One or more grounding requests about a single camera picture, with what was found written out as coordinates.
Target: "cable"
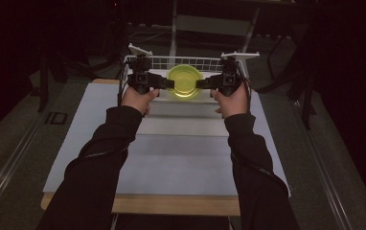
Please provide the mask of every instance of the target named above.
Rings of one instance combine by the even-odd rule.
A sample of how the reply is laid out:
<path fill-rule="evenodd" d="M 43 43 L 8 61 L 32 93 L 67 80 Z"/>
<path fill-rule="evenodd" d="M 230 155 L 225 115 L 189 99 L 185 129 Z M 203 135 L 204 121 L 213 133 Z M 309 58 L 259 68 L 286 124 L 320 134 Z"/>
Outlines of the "cable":
<path fill-rule="evenodd" d="M 120 70 L 117 73 L 117 76 L 115 77 L 115 79 L 119 80 L 118 83 L 118 94 L 117 94 L 117 105 L 121 106 L 121 100 L 123 99 L 123 93 L 124 93 L 124 89 L 126 88 L 126 82 L 124 83 L 124 87 L 122 87 L 123 84 L 123 80 L 124 80 L 124 76 L 120 77 L 120 74 L 123 72 L 124 68 L 126 67 L 126 65 L 129 63 L 129 61 L 124 62 L 124 64 L 121 66 Z"/>
<path fill-rule="evenodd" d="M 246 159 L 246 158 L 244 158 L 244 157 L 242 157 L 240 155 L 235 155 L 233 152 L 231 152 L 231 158 L 234 159 L 234 160 L 236 160 L 237 162 L 239 162 L 240 164 L 242 164 L 246 168 L 249 168 L 251 170 L 257 171 L 257 172 L 259 172 L 259 173 L 267 176 L 268 178 L 272 179 L 273 181 L 275 181 L 276 183 L 278 183 L 278 185 L 281 186 L 281 188 L 284 190 L 284 192 L 288 195 L 287 185 L 274 172 L 271 172 L 269 170 L 266 170 L 263 167 L 260 167 L 260 166 L 258 166 L 256 164 L 248 161 L 248 159 Z"/>
<path fill-rule="evenodd" d="M 242 79 L 242 82 L 245 86 L 247 111 L 250 112 L 251 111 L 251 81 L 243 75 L 240 67 L 237 65 L 237 63 L 233 59 L 230 59 L 230 61 L 232 61 L 232 63 L 237 67 L 237 70 L 240 73 L 240 78 Z"/>
<path fill-rule="evenodd" d="M 76 165 L 78 165 L 79 163 L 81 162 L 84 162 L 86 160 L 89 160 L 89 159 L 93 159 L 93 158 L 96 158 L 96 157 L 103 157 L 103 156 L 107 156 L 109 154 L 119 154 L 119 153 L 122 153 L 124 151 L 126 151 L 128 149 L 128 146 L 129 144 L 126 144 L 124 146 L 122 146 L 121 148 L 119 149 L 108 149 L 108 150 L 104 150 L 104 151 L 99 151 L 99 152 L 93 152 L 91 154 L 88 154 L 88 155 L 83 155 L 85 152 L 88 151 L 88 149 L 90 149 L 91 146 L 93 146 L 93 144 L 96 144 L 97 142 L 99 141 L 105 141 L 105 140 L 117 140 L 118 138 L 102 138 L 102 139 L 98 139 L 98 140 L 95 140 L 95 141 L 91 141 L 91 142 L 88 142 L 80 151 L 80 155 L 78 158 L 74 159 L 73 161 L 71 161 L 69 163 L 69 165 L 67 165 L 65 171 L 64 171 L 64 174 L 66 175 L 71 169 L 73 169 Z"/>
<path fill-rule="evenodd" d="M 146 39 L 143 39 L 143 40 L 130 41 L 130 42 L 132 42 L 132 43 L 141 43 L 141 42 L 149 41 L 149 40 L 151 40 L 151 39 L 153 39 L 153 38 L 155 38 L 155 37 L 157 37 L 157 36 L 159 36 L 159 35 L 163 35 L 163 34 L 165 34 L 165 33 L 167 33 L 167 32 L 169 32 L 169 31 L 165 31 L 165 32 L 162 32 L 162 33 L 159 33 L 159 34 L 156 34 L 156 35 L 150 36 L 150 37 L 148 37 L 148 38 L 146 38 Z"/>

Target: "black cable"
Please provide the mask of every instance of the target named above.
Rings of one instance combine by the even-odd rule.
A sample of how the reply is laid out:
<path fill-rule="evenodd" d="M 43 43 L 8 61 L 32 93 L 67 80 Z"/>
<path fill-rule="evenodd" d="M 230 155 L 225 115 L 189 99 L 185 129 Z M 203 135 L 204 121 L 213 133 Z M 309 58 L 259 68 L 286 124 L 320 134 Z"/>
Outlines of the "black cable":
<path fill-rule="evenodd" d="M 69 173 L 70 170 L 72 170 L 73 168 L 75 168 L 75 166 L 77 166 L 78 164 L 80 164 L 82 162 L 85 162 L 87 160 L 97 158 L 97 157 L 104 157 L 104 156 L 107 156 L 107 155 L 110 155 L 110 154 L 121 154 L 126 150 L 128 150 L 128 146 L 122 147 L 119 150 L 109 149 L 109 150 L 105 150 L 105 151 L 94 152 L 92 154 L 88 154 L 88 155 L 84 155 L 84 156 L 79 156 L 78 158 L 72 160 L 67 165 L 66 169 L 64 170 L 64 175 Z"/>
<path fill-rule="evenodd" d="M 126 67 L 126 65 L 128 64 L 128 61 L 124 62 L 124 64 L 121 66 L 120 70 L 117 73 L 117 76 L 115 77 L 115 79 L 118 79 L 118 94 L 117 94 L 117 105 L 121 106 L 121 100 L 123 99 L 123 93 L 124 93 L 124 89 L 126 87 L 126 82 L 124 84 L 124 87 L 122 87 L 123 85 L 123 80 L 124 80 L 124 76 L 120 77 L 120 74 L 122 72 L 124 72 L 124 68 Z"/>
<path fill-rule="evenodd" d="M 67 165 L 67 167 L 66 167 L 66 169 L 64 171 L 64 174 L 67 174 L 76 165 L 78 165 L 81 162 L 84 162 L 85 160 L 89 160 L 89 159 L 96 158 L 96 157 L 107 156 L 107 155 L 111 154 L 111 152 L 114 152 L 114 151 L 115 151 L 114 154 L 118 154 L 118 153 L 121 153 L 121 152 L 127 150 L 129 144 L 126 144 L 122 148 L 119 148 L 119 149 L 108 149 L 108 150 L 104 150 L 104 151 L 93 152 L 93 153 L 88 154 L 88 155 L 83 155 L 85 152 L 87 152 L 97 142 L 108 141 L 108 140 L 117 140 L 117 139 L 118 138 L 110 137 L 110 138 L 101 138 L 101 139 L 97 139 L 97 140 L 88 142 L 81 149 L 80 154 L 79 154 L 79 157 L 76 158 L 76 159 L 74 159 L 73 161 L 71 161 L 69 163 L 69 165 Z"/>
<path fill-rule="evenodd" d="M 237 162 L 239 162 L 240 164 L 242 164 L 244 167 L 257 171 L 265 176 L 267 176 L 268 178 L 272 179 L 273 181 L 275 181 L 276 183 L 278 183 L 279 186 L 281 186 L 281 188 L 284 190 L 284 192 L 288 195 L 288 189 L 287 189 L 287 185 L 285 184 L 285 182 L 279 178 L 279 176 L 277 176 L 274 172 L 271 172 L 263 167 L 260 167 L 250 161 L 248 161 L 246 158 L 240 156 L 240 155 L 235 155 L 233 152 L 231 152 L 231 158 L 233 160 L 236 160 Z"/>
<path fill-rule="evenodd" d="M 251 82 L 249 81 L 249 79 L 247 79 L 243 75 L 243 73 L 242 73 L 240 67 L 237 65 L 237 63 L 233 59 L 230 59 L 230 60 L 233 62 L 233 64 L 235 64 L 238 72 L 240 73 L 240 78 L 242 79 L 242 82 L 245 86 L 245 92 L 246 92 L 246 100 L 247 100 L 247 104 L 246 104 L 247 110 L 246 111 L 250 112 L 251 111 Z"/>

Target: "metal rail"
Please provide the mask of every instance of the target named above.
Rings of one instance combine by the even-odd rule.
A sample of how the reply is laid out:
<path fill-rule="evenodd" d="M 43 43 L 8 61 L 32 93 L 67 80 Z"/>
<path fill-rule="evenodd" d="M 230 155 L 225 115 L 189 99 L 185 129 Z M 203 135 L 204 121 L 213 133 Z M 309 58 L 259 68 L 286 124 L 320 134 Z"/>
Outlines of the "metal rail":
<path fill-rule="evenodd" d="M 295 105 L 291 101 L 289 101 L 289 103 L 300 127 L 305 127 L 298 112 L 298 108 L 296 107 L 297 105 Z M 305 134 L 305 137 L 308 140 L 309 147 L 312 150 L 314 156 L 314 166 L 318 172 L 318 177 L 323 186 L 323 190 L 327 196 L 329 204 L 332 208 L 332 212 L 339 229 L 352 230 L 353 227 L 351 226 L 350 220 L 348 219 L 344 206 L 340 200 L 338 191 L 335 189 L 327 167 L 324 164 L 323 158 L 321 157 L 320 149 L 315 144 L 313 135 L 305 128 L 303 128 L 303 133 Z"/>
<path fill-rule="evenodd" d="M 54 87 L 52 91 L 56 91 L 55 89 L 59 89 L 59 87 Z M 18 145 L 16 146 L 15 150 L 11 154 L 11 157 L 8 159 L 4 167 L 0 170 L 0 197 L 4 193 L 5 189 L 10 183 L 10 180 L 17 170 L 18 166 L 24 159 L 29 146 L 31 145 L 34 136 L 39 128 L 39 125 L 45 121 L 46 117 L 48 116 L 48 112 L 51 110 L 57 95 L 47 102 L 47 106 L 45 109 L 36 116 L 35 120 L 32 124 L 28 127 L 27 131 L 25 132 L 22 139 L 19 141 Z"/>

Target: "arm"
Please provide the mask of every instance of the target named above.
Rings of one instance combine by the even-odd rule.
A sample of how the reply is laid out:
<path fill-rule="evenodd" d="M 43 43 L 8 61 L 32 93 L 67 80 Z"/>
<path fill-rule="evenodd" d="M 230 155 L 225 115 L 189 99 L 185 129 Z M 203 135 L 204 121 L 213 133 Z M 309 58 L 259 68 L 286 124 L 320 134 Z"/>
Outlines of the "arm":
<path fill-rule="evenodd" d="M 251 162 L 254 166 L 273 171 L 264 138 L 253 132 L 255 117 L 246 111 L 248 101 L 244 90 L 242 85 L 229 98 L 217 91 L 212 92 L 220 104 L 217 111 L 225 118 L 229 133 L 242 229 L 299 229 L 281 183 L 247 165 Z"/>
<path fill-rule="evenodd" d="M 151 91 L 141 96 L 132 90 L 126 91 L 122 106 L 107 109 L 105 123 L 94 132 L 79 158 L 107 154 L 69 164 L 37 229 L 109 228 L 127 145 L 135 139 L 142 115 L 148 114 L 149 102 L 158 93 Z"/>

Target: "gray floor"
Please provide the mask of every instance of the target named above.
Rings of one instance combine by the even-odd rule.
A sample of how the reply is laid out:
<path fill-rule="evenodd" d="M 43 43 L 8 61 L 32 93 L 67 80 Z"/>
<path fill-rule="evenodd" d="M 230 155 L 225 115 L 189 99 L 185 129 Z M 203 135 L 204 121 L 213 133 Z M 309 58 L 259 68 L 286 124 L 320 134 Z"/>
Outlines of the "gray floor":
<path fill-rule="evenodd" d="M 261 57 L 247 61 L 253 87 L 271 83 L 266 55 L 274 41 L 256 37 L 249 51 Z M 156 55 L 167 55 L 168 46 L 139 44 Z M 287 64 L 294 46 L 290 40 L 279 47 L 272 59 L 275 73 Z M 218 58 L 219 50 L 179 47 L 179 56 Z M 117 68 L 102 73 L 113 78 Z M 15 148 L 29 127 L 41 121 L 25 156 L 0 196 L 0 229 L 34 229 L 43 211 L 39 203 L 42 188 L 57 151 L 70 126 L 88 80 L 72 78 L 66 84 L 51 82 L 51 102 L 47 112 L 69 114 L 64 126 L 44 124 L 47 113 L 36 113 L 38 98 L 28 96 L 0 123 L 0 170 L 15 153 Z M 313 95 L 316 115 L 310 117 L 311 131 L 300 121 L 300 107 L 286 97 L 288 85 L 261 95 L 273 139 L 288 179 L 291 205 L 302 229 L 366 229 L 366 189 L 323 106 L 320 96 Z M 239 219 L 234 218 L 236 229 Z"/>

